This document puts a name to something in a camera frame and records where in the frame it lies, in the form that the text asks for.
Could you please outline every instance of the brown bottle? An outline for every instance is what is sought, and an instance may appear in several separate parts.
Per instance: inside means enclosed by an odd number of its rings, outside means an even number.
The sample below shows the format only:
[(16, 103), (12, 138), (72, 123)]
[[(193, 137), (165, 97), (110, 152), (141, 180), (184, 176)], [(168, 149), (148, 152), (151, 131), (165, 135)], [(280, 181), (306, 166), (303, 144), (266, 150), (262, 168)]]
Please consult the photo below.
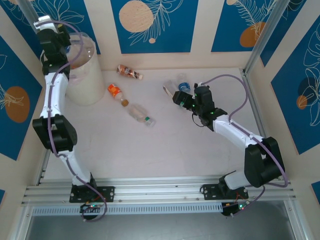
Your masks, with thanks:
[(124, 66), (124, 65), (119, 65), (116, 72), (122, 76), (126, 76), (129, 78), (135, 78), (135, 79), (140, 79), (144, 77), (142, 74), (132, 70), (130, 67)]

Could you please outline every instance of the metal vent grille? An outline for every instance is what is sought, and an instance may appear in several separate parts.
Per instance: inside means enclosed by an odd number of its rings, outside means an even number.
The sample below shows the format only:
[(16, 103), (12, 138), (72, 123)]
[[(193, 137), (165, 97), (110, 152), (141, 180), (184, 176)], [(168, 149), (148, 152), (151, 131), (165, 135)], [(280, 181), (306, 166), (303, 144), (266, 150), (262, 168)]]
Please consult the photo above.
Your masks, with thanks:
[[(220, 202), (183, 203), (183, 204), (121, 204), (108, 205), (108, 215), (134, 214), (191, 214), (191, 213), (221, 213)], [(104, 207), (86, 215), (97, 215), (104, 212)], [(32, 216), (75, 216), (80, 215), (79, 206), (38, 206), (33, 209)]]

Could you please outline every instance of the bottle label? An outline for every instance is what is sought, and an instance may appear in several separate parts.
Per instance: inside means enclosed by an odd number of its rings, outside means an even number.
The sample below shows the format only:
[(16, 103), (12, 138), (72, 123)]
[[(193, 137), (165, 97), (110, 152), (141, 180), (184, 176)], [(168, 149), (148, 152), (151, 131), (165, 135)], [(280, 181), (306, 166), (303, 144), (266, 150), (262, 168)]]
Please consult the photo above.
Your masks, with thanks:
[(108, 86), (108, 91), (111, 93), (112, 97), (114, 97), (114, 98), (116, 97), (116, 95), (118, 93), (122, 93), (120, 88), (115, 84), (111, 84), (110, 86)]
[(190, 91), (190, 85), (187, 82), (180, 83), (178, 86), (180, 91)]

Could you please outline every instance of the cream wall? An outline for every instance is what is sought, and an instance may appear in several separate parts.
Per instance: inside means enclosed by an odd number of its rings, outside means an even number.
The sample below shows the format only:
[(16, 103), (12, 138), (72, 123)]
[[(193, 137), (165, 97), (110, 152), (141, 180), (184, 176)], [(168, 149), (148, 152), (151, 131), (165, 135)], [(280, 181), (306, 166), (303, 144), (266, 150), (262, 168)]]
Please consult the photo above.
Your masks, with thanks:
[(320, 145), (298, 155), (271, 81), (319, 14), (320, 1), (307, 0), (266, 67), (259, 60), (249, 75), (264, 126), (279, 143), (286, 173), (315, 239), (320, 239), (320, 205), (311, 184), (320, 181)]
[(135, 69), (243, 68), (251, 54), (211, 53), (225, 0), (199, 0), (190, 53), (147, 54), (121, 54), (110, 0), (84, 2), (101, 51), (103, 70), (114, 70), (118, 64)]
[[(1, 7), (0, 23), (0, 36), (39, 83), (44, 86), (40, 62)], [(42, 91), (39, 103), (35, 108), (33, 115), (35, 117), (39, 116), (43, 107), (43, 93), (44, 91)], [(36, 173), (42, 165), (44, 153), (45, 149), (30, 125), (17, 161), (0, 154), (0, 189), (5, 190), (6, 193), (0, 206), (1, 240), (5, 240), (8, 237), (17, 209), (21, 205), (26, 186), (34, 184)]]

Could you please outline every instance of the orange bottle label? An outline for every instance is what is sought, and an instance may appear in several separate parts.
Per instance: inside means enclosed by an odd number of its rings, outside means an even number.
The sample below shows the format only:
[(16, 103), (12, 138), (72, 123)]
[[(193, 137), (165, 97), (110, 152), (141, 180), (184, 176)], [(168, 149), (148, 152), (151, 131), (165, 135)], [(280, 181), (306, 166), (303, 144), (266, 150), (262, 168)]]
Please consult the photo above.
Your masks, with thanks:
[(111, 93), (112, 97), (116, 97), (118, 93), (122, 93), (120, 88), (115, 84), (111, 84), (110, 86), (108, 86), (108, 91)]

